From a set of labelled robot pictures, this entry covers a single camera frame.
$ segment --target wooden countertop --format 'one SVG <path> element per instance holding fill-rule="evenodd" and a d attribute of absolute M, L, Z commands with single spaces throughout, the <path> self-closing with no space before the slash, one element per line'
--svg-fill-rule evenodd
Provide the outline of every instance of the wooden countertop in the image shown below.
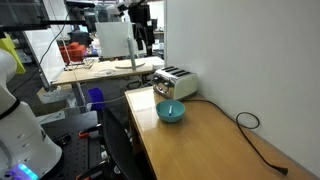
<path fill-rule="evenodd" d="M 209 103 L 184 102 L 184 117 L 169 124 L 162 122 L 156 113 L 156 104 L 164 98 L 154 93 L 152 87 L 127 91 L 125 95 L 157 179 L 317 179 L 244 129 L 267 161 L 287 167 L 289 173 L 284 176 L 268 167 L 241 135 L 236 123 Z"/>
<path fill-rule="evenodd" d="M 116 78 L 116 77 L 124 77 L 138 74 L 148 74 L 152 73 L 155 70 L 153 69 L 154 64 L 164 64 L 164 61 L 159 57 L 148 57 L 148 58 L 140 58 L 136 59 L 137 62 L 145 62 L 145 65 L 141 67 L 137 67 L 136 70 L 132 69 L 117 69 L 116 66 L 119 64 L 131 64 L 130 60 L 120 60 L 120 61 L 105 61 L 100 63 L 94 63 L 90 69 L 85 69 L 82 65 L 78 65 L 78 68 L 72 71 L 64 71 L 60 74 L 57 81 L 52 82 L 52 85 L 63 85 L 63 84 L 71 84 L 76 82 L 90 82 L 96 81 L 100 79 L 107 78 Z M 95 74 L 101 70 L 111 69 L 115 70 L 116 73 L 104 76 L 104 77 L 96 77 Z"/>

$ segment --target toaster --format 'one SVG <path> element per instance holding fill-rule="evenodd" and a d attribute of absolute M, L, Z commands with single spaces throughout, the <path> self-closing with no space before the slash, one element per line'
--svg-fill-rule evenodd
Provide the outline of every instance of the toaster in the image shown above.
<path fill-rule="evenodd" d="M 182 100 L 198 90 L 197 74 L 174 66 L 155 71 L 153 82 L 154 91 L 167 99 Z"/>

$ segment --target teal bowl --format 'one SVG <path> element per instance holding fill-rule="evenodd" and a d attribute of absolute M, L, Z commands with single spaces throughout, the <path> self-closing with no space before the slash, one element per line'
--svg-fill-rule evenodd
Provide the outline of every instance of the teal bowl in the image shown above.
<path fill-rule="evenodd" d="M 159 118 L 169 123 L 179 121 L 185 112 L 184 105 L 176 100 L 161 101 L 157 104 L 156 109 Z"/>

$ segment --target power cord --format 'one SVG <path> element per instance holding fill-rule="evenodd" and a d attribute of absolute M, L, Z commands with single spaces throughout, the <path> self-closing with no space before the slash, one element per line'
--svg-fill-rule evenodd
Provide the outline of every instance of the power cord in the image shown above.
<path fill-rule="evenodd" d="M 208 100 L 184 100 L 184 102 L 206 102 L 206 103 L 210 103 L 212 105 L 214 105 L 215 107 L 217 107 L 224 115 L 226 115 L 228 118 L 234 120 L 231 116 L 229 116 L 226 112 L 224 112 L 218 105 L 216 105 L 215 103 L 211 102 L 211 101 L 208 101 Z M 248 126 L 245 126 L 243 124 L 241 124 L 239 122 L 239 117 L 241 115 L 244 115 L 244 114 L 247 114 L 247 115 L 250 115 L 252 117 L 254 117 L 257 121 L 257 125 L 256 126 L 253 126 L 253 127 L 248 127 Z M 241 134 L 243 135 L 243 137 L 247 140 L 247 142 L 251 145 L 251 147 L 256 151 L 256 153 L 260 156 L 260 158 L 263 160 L 264 163 L 266 163 L 268 166 L 270 166 L 271 168 L 279 171 L 281 174 L 283 175 L 287 175 L 288 174 L 288 168 L 283 168 L 283 167 L 279 167 L 279 166 L 275 166 L 275 165 L 272 165 L 270 164 L 262 155 L 261 153 L 259 152 L 259 150 L 253 145 L 253 143 L 250 141 L 250 139 L 247 137 L 247 135 L 243 132 L 242 128 L 246 128 L 246 129 L 256 129 L 260 126 L 260 119 L 252 114 L 252 113 L 249 113 L 249 112 L 241 112 L 239 113 L 237 116 L 236 116 L 236 119 L 235 119 L 235 122 L 241 132 Z"/>
<path fill-rule="evenodd" d="M 63 26 L 62 26 L 62 29 L 61 29 L 60 32 L 53 38 L 53 40 L 52 40 L 52 41 L 50 42 L 50 44 L 49 44 L 49 47 L 47 48 L 47 50 L 45 51 L 45 53 L 42 55 L 42 57 L 41 57 L 41 59 L 40 59 L 40 62 L 39 62 L 39 68 L 38 68 L 37 70 L 35 70 L 35 72 L 34 72 L 26 81 L 24 81 L 24 82 L 23 82 L 22 84 L 20 84 L 16 89 L 14 89 L 14 90 L 12 91 L 12 94 L 14 94 L 16 91 L 18 91 L 18 90 L 19 90 L 23 85 L 25 85 L 27 82 L 29 82 L 29 81 L 37 74 L 37 72 L 39 72 L 39 71 L 41 70 L 41 63 L 42 63 L 42 61 L 43 61 L 43 58 L 44 58 L 44 56 L 48 53 L 48 51 L 49 51 L 52 43 L 53 43 L 53 42 L 57 39 L 57 37 L 62 33 L 64 27 L 66 26 L 67 19 L 68 19 L 68 16 L 69 16 L 71 10 L 68 12 L 68 14 L 67 14 L 67 16 L 66 16 L 66 18 L 65 18 L 65 20 L 64 20 L 64 24 L 63 24 Z"/>

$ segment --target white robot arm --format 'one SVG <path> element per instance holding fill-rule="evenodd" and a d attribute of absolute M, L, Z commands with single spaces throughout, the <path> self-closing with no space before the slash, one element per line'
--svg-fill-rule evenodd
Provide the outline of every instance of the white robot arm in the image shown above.
<path fill-rule="evenodd" d="M 6 83 L 16 62 L 0 49 L 0 179 L 40 179 L 59 161 L 62 150 L 46 135 L 29 105 L 20 102 Z"/>

